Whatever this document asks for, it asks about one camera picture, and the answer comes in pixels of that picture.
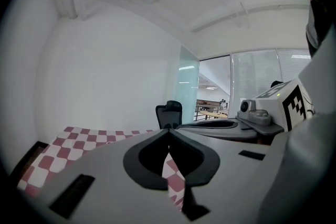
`chair backrest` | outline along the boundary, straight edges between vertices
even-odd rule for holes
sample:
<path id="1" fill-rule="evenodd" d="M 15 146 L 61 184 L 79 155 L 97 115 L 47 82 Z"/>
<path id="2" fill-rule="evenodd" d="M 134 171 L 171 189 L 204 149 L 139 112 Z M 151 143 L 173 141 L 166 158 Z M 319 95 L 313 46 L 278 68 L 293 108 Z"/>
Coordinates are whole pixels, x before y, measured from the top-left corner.
<path id="1" fill-rule="evenodd" d="M 176 129 L 182 124 L 182 105 L 177 101 L 167 101 L 155 109 L 160 129 Z"/>

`wooden table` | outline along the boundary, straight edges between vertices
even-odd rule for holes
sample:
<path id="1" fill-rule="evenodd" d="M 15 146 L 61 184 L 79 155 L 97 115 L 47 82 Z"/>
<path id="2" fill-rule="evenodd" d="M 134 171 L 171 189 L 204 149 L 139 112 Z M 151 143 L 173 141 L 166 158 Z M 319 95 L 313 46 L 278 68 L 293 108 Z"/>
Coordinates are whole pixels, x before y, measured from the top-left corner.
<path id="1" fill-rule="evenodd" d="M 227 119 L 227 115 L 224 114 L 219 114 L 215 112 L 208 112 L 208 111 L 199 111 L 200 114 L 205 115 L 205 119 L 208 119 L 209 117 L 214 117 L 214 118 L 222 118 L 222 119 Z"/>

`fluorescent light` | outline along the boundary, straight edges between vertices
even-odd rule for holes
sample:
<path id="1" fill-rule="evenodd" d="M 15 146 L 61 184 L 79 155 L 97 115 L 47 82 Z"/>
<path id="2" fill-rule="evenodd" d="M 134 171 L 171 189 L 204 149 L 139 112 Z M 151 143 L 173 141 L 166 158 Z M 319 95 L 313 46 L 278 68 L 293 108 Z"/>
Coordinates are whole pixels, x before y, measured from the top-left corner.
<path id="1" fill-rule="evenodd" d="M 292 55 L 292 58 L 297 58 L 297 59 L 311 59 L 309 55 Z"/>
<path id="2" fill-rule="evenodd" d="M 179 68 L 179 70 L 184 70 L 184 69 L 192 69 L 192 68 L 195 68 L 194 66 L 189 66 L 189 67 L 181 67 Z"/>

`u-shaped black padding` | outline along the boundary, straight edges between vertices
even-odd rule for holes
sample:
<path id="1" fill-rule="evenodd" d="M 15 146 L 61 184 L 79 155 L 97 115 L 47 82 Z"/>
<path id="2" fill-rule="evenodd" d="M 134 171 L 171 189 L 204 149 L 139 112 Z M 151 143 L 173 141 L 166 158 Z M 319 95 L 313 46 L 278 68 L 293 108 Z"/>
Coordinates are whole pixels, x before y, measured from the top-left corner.
<path id="1" fill-rule="evenodd" d="M 140 186 L 167 190 L 167 181 L 161 175 L 168 152 L 184 176 L 186 187 L 208 184 L 219 168 L 220 158 L 213 149 L 172 129 L 131 147 L 125 153 L 123 166 Z"/>

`checkered floor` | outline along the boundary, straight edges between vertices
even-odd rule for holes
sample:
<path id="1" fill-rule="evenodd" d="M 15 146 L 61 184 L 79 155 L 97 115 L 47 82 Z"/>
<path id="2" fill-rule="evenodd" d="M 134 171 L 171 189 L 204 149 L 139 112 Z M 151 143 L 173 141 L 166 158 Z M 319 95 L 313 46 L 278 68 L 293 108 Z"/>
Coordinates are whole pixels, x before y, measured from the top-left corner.
<path id="1" fill-rule="evenodd" d="M 67 127 L 36 158 L 23 175 L 18 188 L 32 197 L 37 197 L 45 182 L 52 180 L 58 172 L 90 150 L 148 132 L 152 132 L 152 130 L 126 132 Z M 181 210 L 184 196 L 184 177 L 170 154 L 164 162 L 162 177 L 168 180 L 169 197 Z"/>

